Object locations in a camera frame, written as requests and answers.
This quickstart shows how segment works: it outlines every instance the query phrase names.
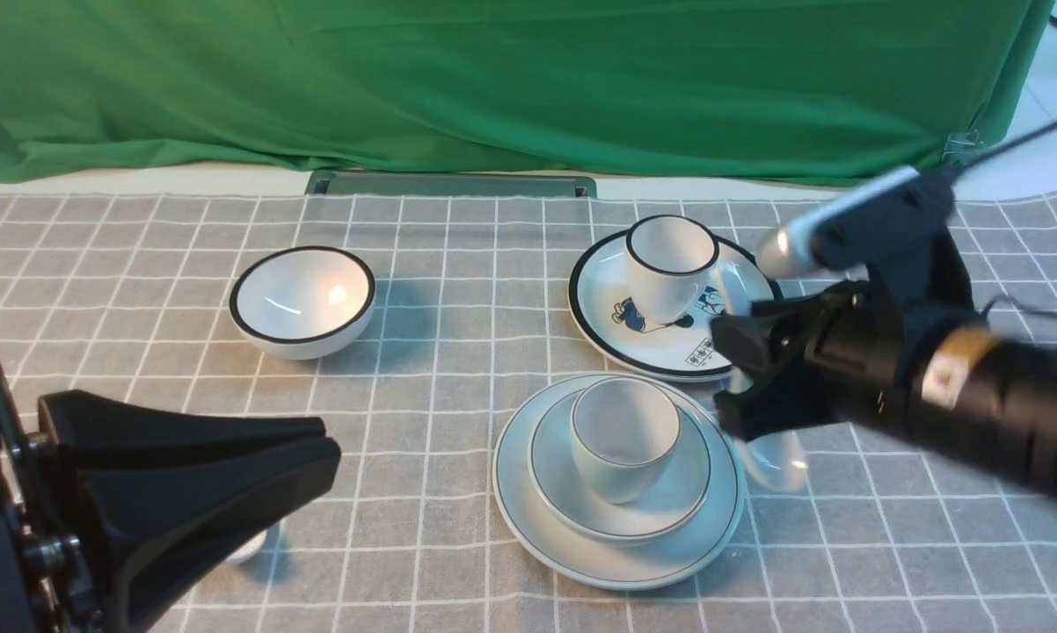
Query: cup rim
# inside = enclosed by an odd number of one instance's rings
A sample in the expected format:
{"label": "cup rim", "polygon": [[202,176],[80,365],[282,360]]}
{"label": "cup rim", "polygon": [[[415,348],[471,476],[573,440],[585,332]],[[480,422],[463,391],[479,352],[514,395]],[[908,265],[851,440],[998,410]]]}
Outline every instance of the cup rim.
{"label": "cup rim", "polygon": [[[243,314],[239,313],[239,292],[240,290],[243,288],[244,281],[246,281],[247,278],[251,277],[256,269],[262,267],[263,264],[268,263],[268,261],[294,253],[311,252],[311,249],[312,252],[322,252],[332,255],[342,256],[345,258],[348,258],[349,260],[352,260],[353,263],[357,265],[357,268],[360,268],[360,273],[364,274],[364,278],[369,283],[369,292],[368,295],[364,298],[364,303],[360,304],[359,310],[357,310],[356,313],[353,314],[353,316],[350,317],[342,324],[332,330],[329,330],[329,332],[323,332],[320,333],[320,335],[314,335],[311,337],[299,337],[299,339],[292,339],[292,337],[275,337],[271,335],[264,335],[264,333],[259,332],[259,330],[252,328],[252,325],[247,323],[247,320],[243,319]],[[368,313],[369,310],[372,308],[372,301],[375,299],[375,296],[376,296],[376,280],[372,276],[372,269],[369,268],[369,265],[366,264],[363,259],[356,257],[355,255],[349,253],[347,249],[344,248],[323,247],[323,245],[307,245],[305,247],[280,249],[280,252],[273,253],[266,257],[263,257],[263,259],[256,261],[256,263],[252,264],[251,267],[244,269],[243,275],[240,275],[238,280],[236,280],[235,285],[231,285],[231,294],[230,296],[227,297],[227,309],[231,312],[231,321],[234,321],[236,327],[239,328],[240,332],[245,332],[247,333],[247,335],[252,337],[257,337],[258,339],[267,342],[279,343],[279,345],[302,345],[308,342],[324,340],[328,337],[336,336],[337,333],[342,332],[342,330],[349,328],[349,325],[352,325],[356,321],[359,321],[360,317],[364,317],[364,314]]]}
{"label": "cup rim", "polygon": [[[661,453],[657,453],[657,455],[654,455],[653,458],[649,458],[649,460],[646,460],[645,462],[638,462],[637,464],[623,464],[620,462],[616,462],[614,460],[609,460],[608,458],[601,457],[595,450],[590,449],[588,443],[585,442],[583,437],[579,435],[579,426],[576,424],[576,411],[579,410],[579,405],[583,401],[583,397],[588,395],[588,392],[591,389],[596,388],[596,386],[600,386],[602,384],[608,384],[608,381],[633,381],[633,384],[642,385],[642,388],[653,389],[653,391],[657,392],[657,395],[661,396],[663,399],[665,399],[665,402],[670,406],[670,408],[673,409],[673,413],[678,420],[678,433],[676,435],[673,435],[672,442],[670,442],[669,446],[666,447],[665,450],[662,450]],[[645,466],[649,466],[650,464],[656,463],[659,460],[665,460],[665,458],[669,457],[670,452],[673,452],[673,448],[678,448],[678,442],[681,442],[682,422],[681,422],[681,414],[680,412],[678,412],[678,405],[673,404],[673,401],[670,399],[670,397],[666,395],[664,391],[657,389],[655,385],[650,385],[648,384],[648,381],[639,380],[637,378],[632,378],[630,376],[614,376],[609,378],[602,378],[601,380],[595,381],[595,384],[586,386],[586,388],[581,392],[579,392],[579,395],[576,397],[576,401],[573,402],[572,404],[572,420],[570,420],[568,424],[570,425],[570,427],[572,427],[572,433],[573,435],[576,436],[576,442],[580,446],[582,446],[583,449],[588,450],[588,452],[590,453],[590,455],[592,455],[592,458],[595,458],[595,460],[598,460],[604,464],[615,466],[616,468],[628,468],[628,469],[644,468]]]}
{"label": "cup rim", "polygon": [[[694,225],[698,225],[698,227],[701,227],[703,231],[708,234],[709,240],[712,240],[712,257],[709,258],[708,263],[705,263],[698,268],[685,269],[685,272],[678,272],[676,269],[657,268],[656,265],[650,264],[649,261],[645,261],[644,259],[642,259],[641,256],[637,255],[637,252],[634,249],[634,241],[633,241],[634,231],[636,231],[636,229],[641,227],[642,224],[646,224],[646,222],[651,222],[653,220],[662,220],[665,219],[665,217],[671,217],[673,220],[684,220],[685,222],[690,222]],[[672,213],[669,212],[663,212],[659,213],[659,216],[646,217],[646,219],[638,220],[637,222],[634,223],[633,227],[626,229],[626,253],[630,257],[634,258],[634,261],[641,264],[642,267],[647,269],[652,269],[652,272],[657,273],[659,275],[666,275],[670,277],[689,277],[690,275],[697,275],[698,273],[703,272],[703,269],[712,268],[712,265],[717,264],[717,260],[720,259],[720,241],[717,240],[717,236],[715,236],[715,232],[710,231],[709,228],[706,227],[704,224],[701,224],[697,220],[692,220],[691,217],[673,216]]]}

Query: blue cartoon plate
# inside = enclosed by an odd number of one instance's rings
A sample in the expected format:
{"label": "blue cartoon plate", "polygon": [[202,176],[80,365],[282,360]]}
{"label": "blue cartoon plate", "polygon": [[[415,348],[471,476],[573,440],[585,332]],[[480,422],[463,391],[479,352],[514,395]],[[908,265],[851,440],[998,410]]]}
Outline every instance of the blue cartoon plate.
{"label": "blue cartoon plate", "polygon": [[[749,253],[717,240],[717,267],[730,269],[746,296],[754,301],[782,299],[778,284],[762,275]],[[626,288],[625,246],[626,231],[613,234],[585,253],[572,272],[568,304],[582,335],[605,356],[645,376],[701,384],[728,373],[730,364],[713,351],[709,332],[709,321],[725,312],[717,283],[704,290],[676,324],[646,323]]]}

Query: white floor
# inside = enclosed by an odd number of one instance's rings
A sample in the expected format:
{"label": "white floor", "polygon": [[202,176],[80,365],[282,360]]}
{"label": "white floor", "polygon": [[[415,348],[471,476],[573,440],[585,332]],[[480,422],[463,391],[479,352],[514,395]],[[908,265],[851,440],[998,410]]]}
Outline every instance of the white floor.
{"label": "white floor", "polygon": [[[1009,136],[1057,117],[1057,31],[1047,29],[1022,92]],[[595,175],[605,200],[823,200],[833,189],[723,178]],[[101,169],[0,185],[17,193],[182,193],[182,196],[299,196],[308,174],[263,165],[201,164],[157,169]],[[1057,133],[1026,145],[964,178],[961,200],[1007,200],[1057,191]]]}

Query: bowl rim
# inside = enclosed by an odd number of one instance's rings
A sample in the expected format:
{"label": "bowl rim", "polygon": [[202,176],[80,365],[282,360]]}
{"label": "bowl rim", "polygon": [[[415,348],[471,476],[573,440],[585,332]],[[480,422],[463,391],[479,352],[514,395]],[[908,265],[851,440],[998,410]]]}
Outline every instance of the bowl rim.
{"label": "bowl rim", "polygon": [[[256,268],[258,268],[260,265],[266,264],[267,261],[271,261],[272,259],[278,259],[279,257],[282,257],[284,255],[305,252],[307,249],[315,249],[316,252],[332,253],[342,257],[347,257],[348,259],[351,259],[353,263],[357,265],[357,267],[360,268],[360,272],[364,272],[364,277],[367,278],[367,280],[369,281],[369,292],[368,296],[364,298],[364,304],[360,305],[360,309],[357,310],[356,314],[353,314],[353,316],[351,316],[342,324],[332,330],[329,330],[329,332],[320,333],[320,335],[315,335],[312,337],[300,337],[300,339],[291,339],[291,337],[272,337],[271,335],[264,335],[262,332],[259,332],[259,330],[256,330],[255,328],[248,325],[247,321],[243,319],[242,314],[239,314],[239,308],[237,305],[238,303],[237,300],[239,299],[239,290],[243,287],[243,282],[247,279],[247,277],[251,277],[252,273],[254,273]],[[231,285],[231,295],[227,298],[227,309],[229,309],[231,312],[231,321],[235,321],[236,328],[243,330],[243,332],[247,333],[253,337],[258,337],[259,339],[279,345],[301,345],[301,343],[315,342],[327,339],[328,337],[334,336],[336,335],[336,333],[341,332],[345,328],[348,328],[349,325],[352,325],[356,321],[359,321],[360,317],[364,317],[364,314],[367,313],[372,308],[372,301],[375,300],[375,297],[376,297],[376,280],[372,276],[372,269],[369,268],[369,265],[366,264],[363,259],[356,257],[355,255],[347,252],[347,249],[342,248],[322,247],[322,245],[307,245],[305,247],[280,249],[280,252],[273,253],[266,257],[263,257],[263,259],[256,261],[255,264],[251,264],[249,267],[243,271],[243,275],[239,276],[238,280],[236,280],[235,285]]]}

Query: tape label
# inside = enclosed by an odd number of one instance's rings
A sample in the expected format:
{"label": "tape label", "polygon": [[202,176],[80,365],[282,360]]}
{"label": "tape label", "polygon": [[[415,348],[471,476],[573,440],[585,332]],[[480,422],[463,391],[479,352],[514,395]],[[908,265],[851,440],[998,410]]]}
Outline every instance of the tape label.
{"label": "tape label", "polygon": [[920,384],[920,396],[931,405],[954,409],[971,370],[998,343],[982,325],[966,325],[951,332],[934,350]]}

